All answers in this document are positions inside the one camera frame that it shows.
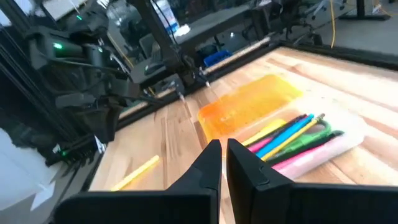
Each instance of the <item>floor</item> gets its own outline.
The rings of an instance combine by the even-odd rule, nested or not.
[[[385,3],[384,9],[391,14],[398,13],[398,3],[388,4]],[[350,8],[346,7],[343,11],[338,11],[335,7],[336,16],[349,11]],[[330,20],[330,13],[320,12],[319,16],[315,19],[315,26]],[[393,16],[388,21],[340,21],[336,20],[336,40],[335,45],[342,47],[350,47],[355,49],[373,50],[383,52],[385,54],[398,54],[398,45],[394,41],[398,38],[398,16]],[[327,24],[321,27],[318,32],[322,35],[325,44],[331,42],[331,25]],[[86,166],[82,168],[66,195],[74,194],[81,188],[83,182],[88,175],[91,167]],[[0,220],[2,224],[42,224],[48,217],[55,202],[58,200],[60,192],[66,186],[70,176],[59,179],[56,184],[54,196],[39,208],[30,212],[30,206],[33,197],[18,203],[17,205],[8,208],[7,210],[0,211]]]

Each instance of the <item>white object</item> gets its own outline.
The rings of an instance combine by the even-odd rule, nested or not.
[[[98,3],[100,6],[104,7],[104,9],[106,9],[106,8],[108,7],[109,0],[97,0],[97,3]]]
[[[272,2],[271,0],[261,0],[261,2],[259,3],[259,6],[265,6],[271,2]]]
[[[0,10],[0,24],[1,26],[7,27],[11,26],[11,22],[8,17]]]
[[[324,8],[324,7],[326,7],[326,4],[328,4],[330,2],[330,0],[322,0],[322,1],[320,1],[319,3],[317,3],[317,4],[315,4],[315,5],[313,5],[312,7],[310,7],[309,9],[307,9],[305,12],[304,12],[304,14],[309,14],[309,13],[311,13],[312,12],[312,16],[316,16],[317,14],[318,14],[318,12],[322,9],[322,8]],[[343,4],[343,1],[340,1],[340,0],[333,0],[333,4],[337,4],[337,5],[339,5],[339,6],[343,6],[344,4]]]
[[[46,188],[44,188],[42,191],[37,193],[35,195],[35,199],[33,199],[33,203],[32,203],[32,206],[30,207],[30,210],[31,211],[35,210],[37,207],[39,207],[45,201],[50,199],[52,197],[52,195],[54,194],[54,188],[55,188],[55,181],[52,182]]]
[[[60,164],[45,166],[35,149],[20,149],[0,129],[0,211],[40,192],[55,177]]]
[[[44,7],[54,19],[60,19],[62,16],[80,7],[86,0],[49,0],[43,3]]]
[[[180,37],[182,35],[185,35],[191,31],[191,28],[188,25],[181,26],[180,28],[175,31],[174,36]]]
[[[94,137],[95,137],[95,142],[97,143],[97,150],[100,154],[102,154],[103,152],[105,152],[106,145],[101,143],[101,141],[97,138],[97,136]]]
[[[152,6],[154,7],[157,16],[159,16],[159,19],[162,21],[163,26],[166,28],[168,33],[174,33],[175,31],[178,30],[178,28],[180,28],[180,24],[178,23],[177,19],[174,16],[174,13],[172,11],[172,8],[170,7],[170,4],[167,0],[157,0],[156,4],[157,6],[160,8],[160,10],[158,9],[158,7],[154,4],[154,2],[151,0]]]
[[[381,9],[381,4],[377,4],[377,5],[373,8],[372,14],[380,14],[380,13],[382,13],[380,9]]]
[[[52,149],[53,153],[57,153],[57,152],[60,152],[60,151],[61,151],[61,147],[58,144]]]

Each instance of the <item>wood grain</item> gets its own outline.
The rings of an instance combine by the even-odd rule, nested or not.
[[[90,190],[109,190],[155,154],[161,162],[126,190],[166,189],[206,146],[197,120],[201,107],[267,74],[315,93],[362,117],[361,145],[299,177],[298,182],[398,185],[398,74],[393,71],[279,48],[116,133]],[[220,223],[234,223],[228,186],[222,181]]]

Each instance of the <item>pink colored pencil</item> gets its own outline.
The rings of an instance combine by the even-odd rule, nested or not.
[[[248,147],[248,149],[253,152],[256,153],[258,150],[260,150],[263,146],[265,146],[267,143],[269,143],[272,140],[272,138],[266,138],[263,139],[261,141],[259,141],[258,143],[255,143],[254,145]]]
[[[353,147],[351,144],[353,140],[351,139],[352,137],[347,136],[347,134],[335,137],[322,146],[310,149],[284,162],[280,162],[272,166],[272,168],[290,179],[297,178]]]

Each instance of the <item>plastic pencil box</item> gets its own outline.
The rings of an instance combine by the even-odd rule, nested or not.
[[[276,164],[273,166],[275,170],[290,179],[295,179],[305,174],[324,162],[329,161],[330,159],[357,146],[363,141],[363,131],[365,130],[366,123],[362,118],[343,109],[332,100],[322,99],[319,96],[311,94],[302,94],[293,86],[289,86],[290,84],[284,86],[285,83],[280,83],[284,82],[283,80],[275,81],[275,77],[273,75],[271,76],[272,77],[268,78],[268,80],[272,80],[272,84],[274,86],[276,86],[276,82],[279,87],[282,85],[283,88],[279,90],[271,89],[273,92],[265,97],[258,97],[255,95],[255,97],[258,97],[260,100],[265,100],[263,104],[260,104],[258,101],[251,104],[251,99],[246,97],[244,103],[252,106],[252,108],[250,108],[252,111],[249,111],[249,114],[244,114],[247,112],[245,108],[233,108],[228,107],[228,105],[225,106],[225,108],[230,111],[214,110],[213,114],[206,111],[208,113],[207,117],[203,117],[203,113],[201,113],[202,110],[199,112],[198,119],[204,129],[208,141],[211,141],[214,137],[214,139],[220,139],[223,149],[225,149],[228,138],[234,138],[239,142],[244,142],[250,137],[256,135],[265,127],[274,123],[274,121],[283,120],[285,122],[289,122],[301,114],[314,114],[317,116],[318,114],[324,113],[324,120],[331,126],[331,130],[340,130],[343,131],[344,134],[323,145],[324,148],[322,149],[319,148],[317,150],[306,151],[304,152],[306,154],[300,154],[300,157],[293,157],[289,161],[284,161],[282,164]],[[221,103],[228,102],[225,98],[220,98],[219,101],[221,101]],[[253,106],[255,104],[259,104],[259,107],[262,109],[258,109]],[[212,123],[211,118],[216,120],[216,124]],[[231,128],[230,132],[225,131],[225,129],[223,130],[223,133],[218,132],[216,128],[222,127],[223,125],[226,127],[232,126],[233,128]],[[223,152],[223,173],[226,174],[226,153],[225,151]]]

